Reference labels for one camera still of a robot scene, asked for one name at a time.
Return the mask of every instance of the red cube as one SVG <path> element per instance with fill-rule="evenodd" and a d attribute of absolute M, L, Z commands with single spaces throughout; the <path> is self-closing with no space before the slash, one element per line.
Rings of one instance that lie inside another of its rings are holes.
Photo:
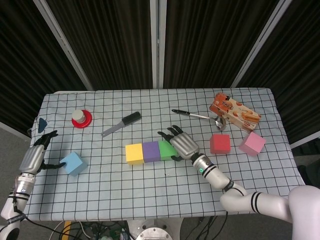
<path fill-rule="evenodd" d="M 227 154 L 230 152 L 230 136 L 227 134 L 213 134 L 210 139 L 212 154 Z"/>

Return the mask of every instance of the green cube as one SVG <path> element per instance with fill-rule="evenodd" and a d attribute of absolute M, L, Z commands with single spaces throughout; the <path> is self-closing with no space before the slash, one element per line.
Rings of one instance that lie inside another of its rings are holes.
<path fill-rule="evenodd" d="M 159 141 L 159 150 L 161 161 L 172 160 L 171 156 L 178 156 L 178 152 L 167 141 Z"/>

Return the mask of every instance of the blue cube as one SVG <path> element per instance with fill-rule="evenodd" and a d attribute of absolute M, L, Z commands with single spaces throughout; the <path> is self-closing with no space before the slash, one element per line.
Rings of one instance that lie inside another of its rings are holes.
<path fill-rule="evenodd" d="M 81 157 L 75 152 L 70 153 L 60 163 L 66 163 L 63 167 L 67 174 L 71 176 L 77 176 L 88 166 Z"/>

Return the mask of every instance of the black curtain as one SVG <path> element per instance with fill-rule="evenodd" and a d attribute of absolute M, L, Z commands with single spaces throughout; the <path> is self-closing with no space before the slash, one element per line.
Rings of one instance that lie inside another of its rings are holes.
<path fill-rule="evenodd" d="M 95 90 L 152 88 L 149 0 L 47 0 Z"/>
<path fill-rule="evenodd" d="M 0 8 L 0 122 L 27 134 L 45 94 L 86 89 L 32 0 Z"/>
<path fill-rule="evenodd" d="M 238 87 L 274 94 L 290 143 L 320 131 L 320 1 L 294 0 Z"/>
<path fill-rule="evenodd" d="M 168 0 L 164 88 L 229 88 L 278 0 Z"/>

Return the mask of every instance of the blue triangle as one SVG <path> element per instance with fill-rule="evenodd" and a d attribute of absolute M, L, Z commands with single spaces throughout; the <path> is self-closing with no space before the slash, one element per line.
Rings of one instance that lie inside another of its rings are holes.
<path fill-rule="evenodd" d="M 47 125 L 48 125 L 48 123 L 46 122 L 46 120 L 44 120 L 43 118 L 40 117 L 38 133 L 42 133 L 45 130 Z"/>

